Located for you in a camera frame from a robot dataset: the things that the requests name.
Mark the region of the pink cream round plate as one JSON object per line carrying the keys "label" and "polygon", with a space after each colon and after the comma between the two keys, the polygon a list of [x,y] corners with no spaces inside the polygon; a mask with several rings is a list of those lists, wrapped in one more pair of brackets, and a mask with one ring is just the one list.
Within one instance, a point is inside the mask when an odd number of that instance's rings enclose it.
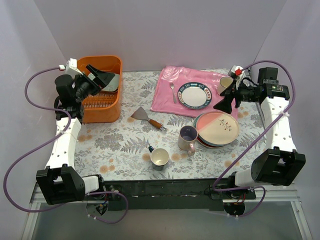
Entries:
{"label": "pink cream round plate", "polygon": [[205,144],[221,147],[232,143],[239,135],[239,124],[230,114],[212,111],[199,115],[193,122],[198,137]]}

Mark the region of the mint divided tray red berries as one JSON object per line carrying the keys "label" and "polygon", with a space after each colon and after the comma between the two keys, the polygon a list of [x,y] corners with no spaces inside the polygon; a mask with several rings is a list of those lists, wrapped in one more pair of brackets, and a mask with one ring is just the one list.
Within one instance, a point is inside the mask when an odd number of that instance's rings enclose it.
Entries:
{"label": "mint divided tray red berries", "polygon": [[110,93],[117,92],[119,87],[119,81],[120,81],[120,75],[115,73],[114,77],[109,82],[109,84],[102,90]]}

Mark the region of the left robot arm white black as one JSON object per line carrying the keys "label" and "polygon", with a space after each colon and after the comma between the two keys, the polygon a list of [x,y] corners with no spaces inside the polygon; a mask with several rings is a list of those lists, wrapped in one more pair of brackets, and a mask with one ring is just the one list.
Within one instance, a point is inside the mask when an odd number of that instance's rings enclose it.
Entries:
{"label": "left robot arm white black", "polygon": [[101,175],[81,177],[75,170],[75,148],[84,118],[83,100],[95,96],[112,82],[119,82],[117,73],[98,70],[88,64],[85,74],[58,76],[54,83],[58,97],[54,102],[56,134],[50,158],[45,169],[38,170],[36,181],[49,205],[82,201],[90,194],[95,200],[106,196]]}

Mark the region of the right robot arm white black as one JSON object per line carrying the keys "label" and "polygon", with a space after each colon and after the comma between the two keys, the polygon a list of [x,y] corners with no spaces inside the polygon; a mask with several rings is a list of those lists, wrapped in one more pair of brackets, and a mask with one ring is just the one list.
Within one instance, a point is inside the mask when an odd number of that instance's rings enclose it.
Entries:
{"label": "right robot arm white black", "polygon": [[[298,153],[293,142],[289,109],[296,99],[296,89],[289,71],[282,65],[278,67],[286,73],[291,87],[280,85],[277,80],[278,70],[274,67],[264,67],[258,72],[256,87],[241,86],[237,79],[245,68],[232,70],[233,84],[222,94],[223,100],[215,108],[228,112],[231,101],[235,100],[238,107],[241,102],[259,103],[264,119],[264,131],[231,163],[229,167],[215,180],[212,190],[227,192],[232,199],[237,199],[245,191],[257,188],[264,189],[266,185],[289,186],[297,177],[306,163],[304,154]],[[266,136],[266,150],[258,156],[249,169],[234,172],[232,183],[226,188],[218,184],[223,176],[263,137]]]}

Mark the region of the orange plastic dish bin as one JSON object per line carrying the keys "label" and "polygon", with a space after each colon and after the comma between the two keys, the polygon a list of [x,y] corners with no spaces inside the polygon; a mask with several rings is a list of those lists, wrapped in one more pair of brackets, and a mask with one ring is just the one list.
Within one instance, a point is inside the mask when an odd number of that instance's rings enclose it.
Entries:
{"label": "orange plastic dish bin", "polygon": [[115,55],[86,56],[77,60],[77,68],[89,74],[86,66],[90,64],[93,67],[110,73],[119,75],[118,89],[116,92],[100,91],[98,94],[89,95],[83,102],[84,117],[82,122],[91,123],[113,123],[121,113],[122,92],[123,92],[123,63]]}

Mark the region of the cream mug dark rim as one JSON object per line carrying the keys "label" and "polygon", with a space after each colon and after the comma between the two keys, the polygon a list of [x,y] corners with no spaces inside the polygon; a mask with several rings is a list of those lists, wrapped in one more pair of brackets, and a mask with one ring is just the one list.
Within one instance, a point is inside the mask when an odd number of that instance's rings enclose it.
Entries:
{"label": "cream mug dark rim", "polygon": [[222,77],[217,84],[216,91],[218,95],[221,95],[222,92],[224,92],[233,82],[234,82],[234,79],[230,76]]}

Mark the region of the stack of coloured plates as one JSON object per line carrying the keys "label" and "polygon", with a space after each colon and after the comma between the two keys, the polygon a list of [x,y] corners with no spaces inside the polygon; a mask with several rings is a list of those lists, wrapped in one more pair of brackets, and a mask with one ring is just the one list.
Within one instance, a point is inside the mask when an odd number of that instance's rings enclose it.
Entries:
{"label": "stack of coloured plates", "polygon": [[[198,119],[201,117],[201,115],[199,115],[198,117],[196,117],[193,121],[193,127],[195,127],[196,130],[198,130],[198,127],[197,127],[197,122],[198,122]],[[200,138],[200,135],[198,134],[198,137],[197,137],[197,141],[203,145],[204,147],[206,148],[209,148],[209,149],[218,149],[218,148],[222,148],[224,146],[227,146],[229,144],[231,144],[232,142],[229,142],[229,143],[226,143],[226,144],[222,144],[222,145],[210,145],[206,142],[204,142],[201,138]]]}

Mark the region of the round plate dark green rim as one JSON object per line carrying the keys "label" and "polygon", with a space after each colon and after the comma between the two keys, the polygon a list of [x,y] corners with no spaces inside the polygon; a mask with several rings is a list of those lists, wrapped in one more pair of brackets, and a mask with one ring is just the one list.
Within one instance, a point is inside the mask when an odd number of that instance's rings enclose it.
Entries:
{"label": "round plate dark green rim", "polygon": [[177,97],[184,107],[192,110],[201,110],[211,103],[213,94],[205,84],[188,82],[178,89]]}

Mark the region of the small silver spoon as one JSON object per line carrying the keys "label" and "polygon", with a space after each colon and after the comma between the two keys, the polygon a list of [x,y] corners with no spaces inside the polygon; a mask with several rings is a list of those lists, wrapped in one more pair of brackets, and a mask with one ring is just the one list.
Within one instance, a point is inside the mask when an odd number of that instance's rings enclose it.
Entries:
{"label": "small silver spoon", "polygon": [[173,83],[173,82],[170,82],[170,83],[169,83],[169,86],[170,86],[171,91],[172,91],[173,102],[176,104],[176,103],[177,103],[177,98],[176,98],[176,95],[175,95],[175,86],[174,86],[174,83]]}

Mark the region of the pink cloth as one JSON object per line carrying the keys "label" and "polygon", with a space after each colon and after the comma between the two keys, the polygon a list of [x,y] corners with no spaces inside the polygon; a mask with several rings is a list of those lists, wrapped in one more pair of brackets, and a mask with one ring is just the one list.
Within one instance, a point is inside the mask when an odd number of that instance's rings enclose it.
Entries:
{"label": "pink cloth", "polygon": [[[217,93],[217,86],[225,73],[215,71],[196,70],[183,66],[166,66],[160,72],[150,110],[159,113],[176,114],[195,118],[200,114],[214,111],[213,106],[223,98]],[[173,101],[170,83],[174,84],[175,97],[178,97],[178,89],[186,83],[198,82],[209,87],[212,93],[211,103],[203,109],[195,110],[183,106],[179,100]]]}

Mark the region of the floral table mat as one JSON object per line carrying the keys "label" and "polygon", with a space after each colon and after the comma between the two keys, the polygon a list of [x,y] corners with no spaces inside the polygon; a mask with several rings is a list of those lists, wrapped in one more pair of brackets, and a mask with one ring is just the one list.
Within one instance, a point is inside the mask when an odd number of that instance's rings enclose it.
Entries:
{"label": "floral table mat", "polygon": [[[80,176],[100,174],[106,181],[216,178],[263,132],[257,106],[244,102],[237,114],[236,140],[215,149],[196,143],[195,155],[189,156],[178,147],[178,137],[182,127],[193,124],[193,118],[150,110],[159,75],[157,71],[124,72],[119,118],[112,123],[82,125],[74,153],[74,169]],[[132,118],[139,107],[167,131]],[[266,143],[263,136],[225,175],[249,169],[266,150]],[[164,170],[153,169],[148,146],[169,153]]]}

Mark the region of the aluminium frame rail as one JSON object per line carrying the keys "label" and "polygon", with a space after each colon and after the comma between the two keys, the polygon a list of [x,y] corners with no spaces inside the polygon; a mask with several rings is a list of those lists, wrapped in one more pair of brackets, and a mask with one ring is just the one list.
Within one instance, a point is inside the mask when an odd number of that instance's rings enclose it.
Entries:
{"label": "aluminium frame rail", "polygon": [[24,240],[310,240],[292,188],[215,192],[212,179],[35,187]]}

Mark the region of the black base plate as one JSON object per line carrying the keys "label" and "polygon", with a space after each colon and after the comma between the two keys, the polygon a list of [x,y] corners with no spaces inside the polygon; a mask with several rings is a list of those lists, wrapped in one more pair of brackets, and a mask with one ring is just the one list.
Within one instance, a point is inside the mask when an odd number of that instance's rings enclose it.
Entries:
{"label": "black base plate", "polygon": [[214,178],[104,181],[103,190],[118,191],[129,210],[207,209],[223,211],[223,200],[236,201],[240,191],[217,192]]}

